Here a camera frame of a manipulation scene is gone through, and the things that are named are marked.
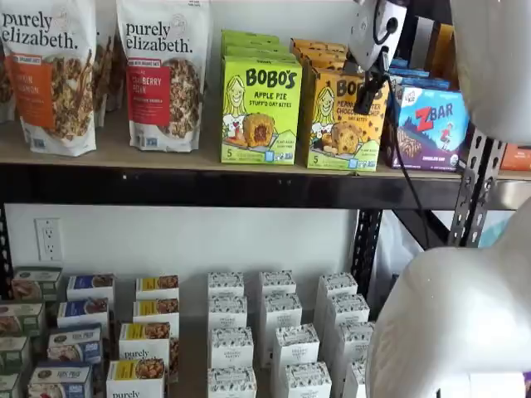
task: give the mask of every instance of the bobo's box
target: bobo's box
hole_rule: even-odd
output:
[[[469,115],[460,92],[397,85],[395,128],[406,168],[455,171],[465,146]],[[387,164],[400,168],[391,137]]]
[[[376,170],[389,92],[376,94],[369,115],[354,113],[363,75],[316,69],[309,72],[302,100],[302,151],[308,168]]]
[[[294,163],[301,75],[295,60],[225,57],[223,163]]]

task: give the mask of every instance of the electrical outlet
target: electrical outlet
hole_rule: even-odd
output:
[[[60,220],[58,218],[36,218],[35,231],[39,246],[39,260],[63,261]]]

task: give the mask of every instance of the white box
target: white box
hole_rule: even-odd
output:
[[[133,303],[134,323],[169,323],[170,337],[179,337],[179,300],[143,300]]]
[[[345,323],[336,327],[338,343],[330,371],[334,382],[334,397],[340,398],[343,394],[348,364],[367,360],[368,345],[373,330],[372,322]]]
[[[299,326],[302,319],[302,306],[295,293],[271,294],[262,298],[258,344],[260,364],[267,367],[273,357],[275,330],[289,326]]]
[[[286,365],[317,362],[318,354],[319,338],[313,325],[277,328],[271,362],[271,391],[278,390]]]
[[[66,286],[66,300],[107,299],[110,311],[114,311],[114,275],[71,276]]]
[[[234,294],[243,297],[245,282],[242,272],[210,272],[207,276],[208,296]]]
[[[208,369],[207,398],[255,398],[256,377],[252,367]]]
[[[319,277],[314,309],[314,327],[321,340],[324,336],[324,321],[327,309],[326,304],[328,303],[327,298],[335,296],[336,294],[356,294],[357,292],[358,284],[356,284],[354,277],[346,272],[322,275]]]
[[[211,330],[209,367],[252,366],[253,351],[251,328]]]
[[[278,398],[329,398],[332,388],[324,362],[287,365],[279,384]]]
[[[109,398],[163,398],[162,359],[111,361],[107,376]]]
[[[361,294],[337,294],[328,298],[326,327],[321,354],[331,368],[337,343],[335,328],[341,323],[367,322],[369,308]]]
[[[221,328],[247,326],[247,299],[245,297],[214,294],[208,298],[208,332]]]
[[[365,363],[354,362],[348,366],[347,380],[343,389],[345,398],[367,398],[365,391]]]
[[[177,275],[136,279],[136,301],[175,298],[179,299]]]

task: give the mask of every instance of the purely elizabeth granola bag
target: purely elizabeth granola bag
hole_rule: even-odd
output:
[[[197,149],[210,41],[210,2],[118,0],[127,57],[131,145]]]
[[[0,35],[33,152],[95,150],[93,0],[0,0]]]

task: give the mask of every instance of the cartoon woman illustration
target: cartoon woman illustration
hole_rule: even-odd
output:
[[[330,133],[334,125],[334,92],[330,87],[324,87],[317,96],[317,105],[314,111],[314,123],[312,124],[311,140],[316,141],[323,134]]]
[[[235,143],[244,143],[243,119],[247,115],[245,106],[246,87],[239,75],[228,82],[223,100],[223,134]]]

